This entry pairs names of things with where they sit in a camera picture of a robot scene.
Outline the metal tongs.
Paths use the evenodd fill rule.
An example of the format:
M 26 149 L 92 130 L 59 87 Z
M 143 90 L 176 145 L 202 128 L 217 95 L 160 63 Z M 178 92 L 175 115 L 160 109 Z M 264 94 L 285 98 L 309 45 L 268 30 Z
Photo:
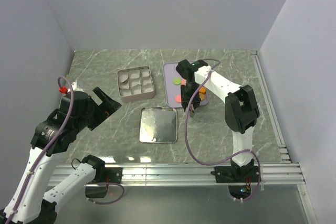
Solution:
M 190 108 L 189 108 L 189 116 L 191 118 L 193 118 L 195 115 L 195 109 L 194 109 L 194 106 L 191 104 Z

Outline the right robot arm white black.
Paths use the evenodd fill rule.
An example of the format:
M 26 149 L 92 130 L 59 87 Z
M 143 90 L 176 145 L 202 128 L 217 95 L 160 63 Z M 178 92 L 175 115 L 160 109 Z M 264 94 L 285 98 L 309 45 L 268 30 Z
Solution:
M 253 131 L 260 116 L 258 103 L 251 86 L 238 85 L 215 71 L 220 61 L 213 66 L 207 59 L 189 62 L 184 59 L 177 64 L 177 73 L 186 80 L 180 87 L 182 108 L 186 114 L 184 123 L 184 137 L 187 150 L 194 161 L 205 166 L 219 165 L 226 160 L 231 162 L 231 175 L 235 181 L 242 182 L 249 176 L 249 168 L 257 159 L 252 151 Z M 200 106 L 200 90 L 205 88 L 215 94 L 224 103 L 224 119 L 233 134 L 233 154 L 219 162 L 201 162 L 192 153 L 187 137 L 187 123 L 190 112 L 195 112 Z

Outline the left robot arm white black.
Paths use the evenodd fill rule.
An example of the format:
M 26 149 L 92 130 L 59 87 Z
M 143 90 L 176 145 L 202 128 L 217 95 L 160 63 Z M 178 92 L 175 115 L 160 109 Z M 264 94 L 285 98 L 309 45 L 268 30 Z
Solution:
M 56 166 L 77 135 L 85 128 L 93 131 L 121 108 L 100 88 L 93 92 L 101 104 L 83 91 L 68 91 L 60 107 L 36 126 L 25 172 L 10 203 L 1 210 L 1 223 L 54 223 L 62 206 L 81 187 L 110 183 L 105 162 L 88 155 L 59 185 L 46 190 Z

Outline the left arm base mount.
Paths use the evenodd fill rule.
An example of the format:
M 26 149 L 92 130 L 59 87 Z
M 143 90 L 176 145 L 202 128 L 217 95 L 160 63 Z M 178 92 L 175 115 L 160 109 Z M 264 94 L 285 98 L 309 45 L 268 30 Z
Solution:
M 122 167 L 109 167 L 100 169 L 93 181 L 85 185 L 85 196 L 90 199 L 104 199 L 106 196 L 116 196 L 112 189 L 120 192 L 120 195 L 113 200 L 116 202 L 125 193 L 125 188 L 121 185 Z

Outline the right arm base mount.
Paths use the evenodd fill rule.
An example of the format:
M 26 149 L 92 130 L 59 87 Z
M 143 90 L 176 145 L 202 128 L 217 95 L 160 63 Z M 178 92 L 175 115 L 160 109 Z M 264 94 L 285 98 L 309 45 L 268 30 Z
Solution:
M 253 195 L 252 183 L 261 182 L 259 167 L 252 166 L 216 166 L 211 172 L 218 184 L 228 184 L 228 190 L 234 200 L 244 201 Z

